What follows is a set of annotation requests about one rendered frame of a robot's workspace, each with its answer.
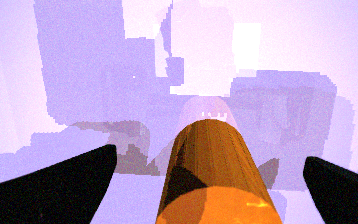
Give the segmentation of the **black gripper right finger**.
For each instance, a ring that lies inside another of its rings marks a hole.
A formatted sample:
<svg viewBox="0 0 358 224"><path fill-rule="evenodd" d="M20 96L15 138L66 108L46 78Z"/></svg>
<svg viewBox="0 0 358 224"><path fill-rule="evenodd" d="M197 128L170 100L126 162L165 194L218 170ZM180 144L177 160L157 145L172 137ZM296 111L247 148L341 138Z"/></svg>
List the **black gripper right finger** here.
<svg viewBox="0 0 358 224"><path fill-rule="evenodd" d="M315 156L303 177L325 224L358 224L358 174Z"/></svg>

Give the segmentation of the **orange cylinder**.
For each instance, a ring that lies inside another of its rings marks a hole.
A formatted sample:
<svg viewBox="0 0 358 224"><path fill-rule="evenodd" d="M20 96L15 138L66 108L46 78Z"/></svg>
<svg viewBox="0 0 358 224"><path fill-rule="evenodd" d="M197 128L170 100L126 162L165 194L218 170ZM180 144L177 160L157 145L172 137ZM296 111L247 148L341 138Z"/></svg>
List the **orange cylinder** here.
<svg viewBox="0 0 358 224"><path fill-rule="evenodd" d="M155 224L283 224L249 149L217 119L175 138Z"/></svg>

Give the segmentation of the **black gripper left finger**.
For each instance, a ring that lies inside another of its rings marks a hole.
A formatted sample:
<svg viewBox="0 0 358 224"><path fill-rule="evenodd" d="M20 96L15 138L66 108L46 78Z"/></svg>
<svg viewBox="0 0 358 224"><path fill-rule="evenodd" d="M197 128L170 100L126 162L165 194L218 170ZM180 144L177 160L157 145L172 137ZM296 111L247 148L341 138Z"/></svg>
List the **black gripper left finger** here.
<svg viewBox="0 0 358 224"><path fill-rule="evenodd" d="M0 224L90 224L117 165L106 144L0 183Z"/></svg>

